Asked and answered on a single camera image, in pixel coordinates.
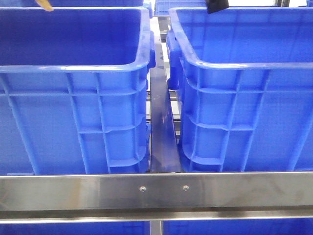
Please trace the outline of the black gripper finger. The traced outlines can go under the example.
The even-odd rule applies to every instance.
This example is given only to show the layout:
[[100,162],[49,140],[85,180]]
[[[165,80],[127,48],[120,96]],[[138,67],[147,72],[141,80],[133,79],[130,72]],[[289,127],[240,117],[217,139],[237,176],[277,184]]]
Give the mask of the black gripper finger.
[[212,14],[229,8],[228,0],[206,0],[207,13]]

